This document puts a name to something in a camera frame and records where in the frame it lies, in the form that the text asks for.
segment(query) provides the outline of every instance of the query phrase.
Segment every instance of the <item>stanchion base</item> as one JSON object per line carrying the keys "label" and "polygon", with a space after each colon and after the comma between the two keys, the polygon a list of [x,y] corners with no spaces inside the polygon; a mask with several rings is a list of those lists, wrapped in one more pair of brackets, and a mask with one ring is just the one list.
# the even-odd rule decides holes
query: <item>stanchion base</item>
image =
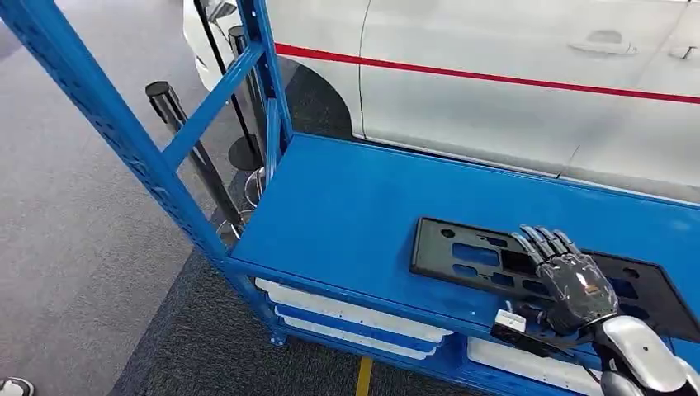
{"label": "stanchion base", "polygon": [[234,246],[234,243],[240,239],[240,236],[243,234],[245,229],[245,224],[247,224],[250,220],[250,216],[253,215],[253,211],[241,210],[240,215],[243,219],[243,225],[234,226],[228,220],[224,220],[224,222],[221,223],[216,229],[216,234],[219,235],[219,238],[221,238],[221,242],[223,242],[228,248]]}
{"label": "stanchion base", "polygon": [[229,148],[229,162],[233,167],[240,171],[254,171],[263,165],[263,161],[258,156],[258,142],[253,140],[255,153],[252,153],[248,141],[245,137],[241,137],[231,144]]}
{"label": "stanchion base", "polygon": [[261,167],[257,171],[253,172],[248,176],[245,181],[245,199],[248,203],[253,206],[253,208],[258,207],[258,202],[260,202],[260,197],[265,191],[265,167]]}

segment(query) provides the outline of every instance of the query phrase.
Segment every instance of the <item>red stripe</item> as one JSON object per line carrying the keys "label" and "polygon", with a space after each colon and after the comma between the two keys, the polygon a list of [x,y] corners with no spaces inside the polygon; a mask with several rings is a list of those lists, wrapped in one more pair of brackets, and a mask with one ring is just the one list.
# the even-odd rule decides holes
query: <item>red stripe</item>
{"label": "red stripe", "polygon": [[668,93],[632,91],[629,89],[591,87],[588,85],[568,84],[565,82],[530,80],[527,78],[497,76],[494,74],[463,72],[460,70],[451,70],[449,68],[431,68],[429,66],[421,66],[417,64],[403,64],[400,62],[391,62],[388,60],[363,58],[362,56],[335,54],[333,52],[326,52],[318,49],[309,49],[280,43],[276,43],[275,47],[277,49],[277,53],[282,55],[300,56],[302,58],[310,59],[322,59],[331,62],[341,62],[344,64],[364,64],[367,66],[375,66],[378,68],[395,68],[397,70],[408,70],[411,72],[440,74],[443,76],[454,76],[462,78],[474,78],[478,80],[496,81],[499,83],[531,85],[534,87],[565,89],[568,91],[602,93],[603,95],[615,95],[618,97],[641,97],[645,99],[654,99],[657,101],[679,101],[682,103],[700,104],[700,97],[671,95]]}

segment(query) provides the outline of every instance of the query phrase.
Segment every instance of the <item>car door handle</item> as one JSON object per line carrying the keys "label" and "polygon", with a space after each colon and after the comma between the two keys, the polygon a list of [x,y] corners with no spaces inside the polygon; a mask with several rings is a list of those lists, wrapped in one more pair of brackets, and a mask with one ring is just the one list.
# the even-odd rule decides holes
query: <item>car door handle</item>
{"label": "car door handle", "polygon": [[612,29],[601,29],[590,32],[583,40],[569,43],[569,47],[598,54],[634,55],[637,48],[622,33]]}
{"label": "car door handle", "polygon": [[669,51],[669,56],[682,60],[697,59],[700,57],[700,49],[696,45],[684,45],[674,47]]}

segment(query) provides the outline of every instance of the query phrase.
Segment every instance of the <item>yellow floor line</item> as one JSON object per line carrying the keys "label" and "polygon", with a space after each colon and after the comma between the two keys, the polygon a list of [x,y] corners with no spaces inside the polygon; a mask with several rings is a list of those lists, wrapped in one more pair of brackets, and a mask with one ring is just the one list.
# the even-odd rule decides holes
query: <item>yellow floor line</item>
{"label": "yellow floor line", "polygon": [[360,361],[360,374],[357,375],[355,396],[367,396],[370,392],[372,359],[364,356]]}

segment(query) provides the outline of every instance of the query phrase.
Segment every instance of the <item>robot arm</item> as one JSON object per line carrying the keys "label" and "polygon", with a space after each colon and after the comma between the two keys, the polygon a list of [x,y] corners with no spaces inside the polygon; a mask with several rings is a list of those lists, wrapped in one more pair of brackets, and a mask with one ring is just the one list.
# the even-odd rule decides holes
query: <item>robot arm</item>
{"label": "robot arm", "polygon": [[700,395],[698,373],[674,356],[646,323],[618,314],[617,296],[595,260],[561,231],[522,226],[514,233],[555,300],[546,321],[560,335],[592,338],[607,396]]}

